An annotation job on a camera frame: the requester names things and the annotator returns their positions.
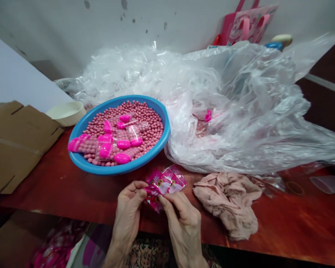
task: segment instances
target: fingernail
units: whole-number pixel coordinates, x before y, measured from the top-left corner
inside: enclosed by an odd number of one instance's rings
[[[163,198],[162,195],[159,195],[159,201],[162,205],[166,205],[166,200]]]

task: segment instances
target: pink plastic capsule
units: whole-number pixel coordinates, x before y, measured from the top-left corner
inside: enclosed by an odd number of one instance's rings
[[[119,164],[126,164],[128,163],[133,157],[138,154],[140,151],[136,147],[132,147],[129,149],[126,149],[122,153],[117,153],[114,156],[114,160]]]
[[[102,146],[104,144],[112,144],[113,143],[113,137],[111,134],[104,134],[104,135],[100,135],[98,138],[97,138],[97,142],[96,142],[96,150],[94,151],[95,154],[97,154]]]
[[[88,151],[88,149],[92,149],[93,146],[96,146],[96,142],[90,139],[91,136],[87,134],[82,134],[78,138],[73,138],[68,143],[67,150],[70,152],[90,153],[90,150]]]
[[[135,116],[135,113],[134,112],[130,112],[130,113],[127,113],[127,114],[124,114],[124,115],[121,115],[119,117],[119,120],[124,122],[124,123],[127,123],[129,122],[129,120]]]
[[[113,160],[114,156],[120,152],[123,152],[123,150],[119,149],[116,144],[106,143],[103,146],[101,146],[99,152],[96,153],[94,160],[96,161]]]
[[[119,149],[130,148],[130,141],[126,130],[117,130],[117,146]]]
[[[143,144],[143,138],[139,134],[140,130],[137,125],[127,126],[126,130],[132,146],[138,147]]]
[[[117,128],[113,127],[112,126],[112,123],[107,120],[104,122],[104,131],[107,133],[107,134],[111,134],[111,133],[114,133],[116,131]]]
[[[130,126],[130,125],[134,125],[138,122],[138,120],[136,120],[134,117],[132,117],[129,122],[127,123],[124,123],[122,121],[118,121],[117,122],[117,128],[118,129],[125,129],[127,126]]]

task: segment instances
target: cardboard box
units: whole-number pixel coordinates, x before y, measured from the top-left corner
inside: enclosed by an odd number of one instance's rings
[[[63,129],[32,106],[0,103],[0,194],[11,194]]]
[[[0,228],[0,268],[26,267],[60,217],[18,210]]]

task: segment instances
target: blue object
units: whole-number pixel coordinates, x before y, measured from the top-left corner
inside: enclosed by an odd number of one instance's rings
[[[158,143],[149,152],[147,152],[140,158],[132,162],[129,162],[127,164],[113,166],[113,167],[95,166],[89,163],[86,159],[84,159],[83,154],[69,152],[71,160],[77,167],[79,167],[80,169],[86,172],[97,174],[97,175],[124,174],[124,173],[131,172],[133,170],[136,170],[144,166],[146,163],[152,160],[155,156],[157,156],[157,154],[161,152],[161,150],[164,148],[165,144],[167,143],[169,139],[170,132],[171,132],[168,113],[166,112],[165,106],[161,102],[151,97],[143,96],[143,95],[128,95],[128,96],[118,97],[115,99],[111,99],[93,108],[88,114],[86,114],[76,124],[76,126],[72,130],[69,140],[72,140],[73,138],[76,138],[79,135],[81,135],[82,131],[86,130],[88,126],[88,122],[92,121],[93,117],[95,117],[97,113],[103,112],[105,109],[108,109],[108,108],[115,108],[118,105],[121,105],[123,102],[126,102],[126,101],[146,102],[149,108],[152,108],[155,112],[159,114],[164,124],[164,131]]]
[[[270,42],[265,45],[266,48],[275,48],[279,51],[283,51],[283,44],[281,42]]]

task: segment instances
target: pink cloth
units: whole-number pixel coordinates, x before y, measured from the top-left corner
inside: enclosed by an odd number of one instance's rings
[[[231,240],[249,239],[258,231],[258,220],[251,208],[262,190],[238,173],[218,172],[194,184],[194,194],[204,208],[219,217]]]

